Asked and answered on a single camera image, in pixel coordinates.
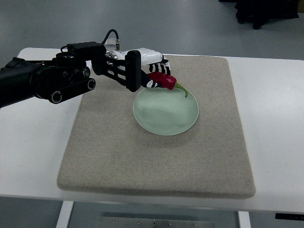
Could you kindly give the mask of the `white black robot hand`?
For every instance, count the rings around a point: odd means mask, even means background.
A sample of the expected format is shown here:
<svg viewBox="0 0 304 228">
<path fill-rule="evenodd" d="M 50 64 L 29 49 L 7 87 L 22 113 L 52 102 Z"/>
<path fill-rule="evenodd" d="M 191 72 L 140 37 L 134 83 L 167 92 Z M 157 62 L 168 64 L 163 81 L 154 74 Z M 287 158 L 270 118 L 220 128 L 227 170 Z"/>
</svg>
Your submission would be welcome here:
<svg viewBox="0 0 304 228">
<path fill-rule="evenodd" d="M 169 60 L 160 52 L 148 48 L 135 49 L 140 53 L 141 67 L 149 67 L 149 73 L 162 72 L 164 74 L 171 74 L 171 67 Z M 150 79 L 148 76 L 142 75 L 141 84 L 145 88 L 160 87 L 160 84 Z"/>
</svg>

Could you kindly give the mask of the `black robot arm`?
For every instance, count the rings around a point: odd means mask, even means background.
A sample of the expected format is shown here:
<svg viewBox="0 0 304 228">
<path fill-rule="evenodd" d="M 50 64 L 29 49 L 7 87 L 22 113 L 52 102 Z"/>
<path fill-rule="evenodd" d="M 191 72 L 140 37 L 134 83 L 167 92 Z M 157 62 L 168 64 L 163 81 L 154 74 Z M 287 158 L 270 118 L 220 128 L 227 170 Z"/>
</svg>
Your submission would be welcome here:
<svg viewBox="0 0 304 228">
<path fill-rule="evenodd" d="M 94 90 L 96 82 L 90 77 L 104 75 L 136 92 L 142 86 L 141 54 L 128 51 L 118 60 L 106 53 L 101 43 L 67 44 L 52 60 L 24 60 L 14 57 L 0 70 L 0 106 L 37 97 L 59 104 Z"/>
</svg>

